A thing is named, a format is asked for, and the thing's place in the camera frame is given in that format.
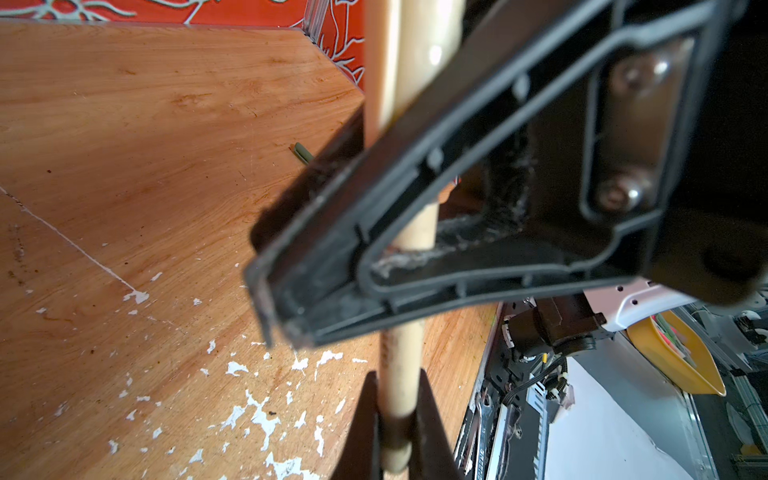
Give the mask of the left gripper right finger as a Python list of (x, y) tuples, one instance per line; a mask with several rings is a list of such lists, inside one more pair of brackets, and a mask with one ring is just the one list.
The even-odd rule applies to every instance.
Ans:
[(420, 371), (417, 404), (411, 429), (410, 480), (459, 480), (427, 373)]

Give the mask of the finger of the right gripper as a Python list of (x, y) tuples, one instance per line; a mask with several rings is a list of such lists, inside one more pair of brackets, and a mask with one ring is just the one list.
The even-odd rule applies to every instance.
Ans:
[(263, 339), (665, 286), (648, 271), (717, 2), (472, 2), (458, 52), (382, 137), (365, 146), (356, 112), (253, 226)]

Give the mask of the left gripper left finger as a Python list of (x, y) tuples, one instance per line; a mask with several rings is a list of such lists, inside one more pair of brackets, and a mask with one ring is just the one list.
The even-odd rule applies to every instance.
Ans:
[(381, 480), (377, 373), (363, 382), (350, 429), (331, 480)]

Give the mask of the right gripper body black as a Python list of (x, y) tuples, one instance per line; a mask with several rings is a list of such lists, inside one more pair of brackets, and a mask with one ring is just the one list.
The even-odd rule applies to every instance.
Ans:
[(685, 164), (648, 271), (706, 303), (733, 305), (767, 281), (767, 4), (719, 1)]

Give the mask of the beige pen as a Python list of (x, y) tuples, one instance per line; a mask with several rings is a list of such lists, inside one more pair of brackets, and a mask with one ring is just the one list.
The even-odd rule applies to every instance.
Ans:
[[(364, 8), (364, 144), (372, 146), (445, 67), (462, 36), (462, 1), (368, 1)], [(387, 474), (405, 471), (417, 406), (425, 323), (380, 336), (377, 406), (380, 459)]]

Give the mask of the green pen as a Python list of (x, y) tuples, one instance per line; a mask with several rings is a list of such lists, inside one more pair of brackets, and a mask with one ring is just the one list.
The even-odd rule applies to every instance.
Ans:
[(314, 155), (310, 153), (309, 150), (299, 142), (296, 142), (293, 145), (292, 151), (297, 156), (297, 158), (305, 165), (308, 165), (314, 159)]

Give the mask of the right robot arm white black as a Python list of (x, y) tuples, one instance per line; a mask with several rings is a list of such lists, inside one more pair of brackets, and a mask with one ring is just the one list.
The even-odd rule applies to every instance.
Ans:
[(251, 230), (265, 337), (530, 298), (565, 350), (767, 281), (763, 1), (470, 1), (372, 144), (358, 110)]

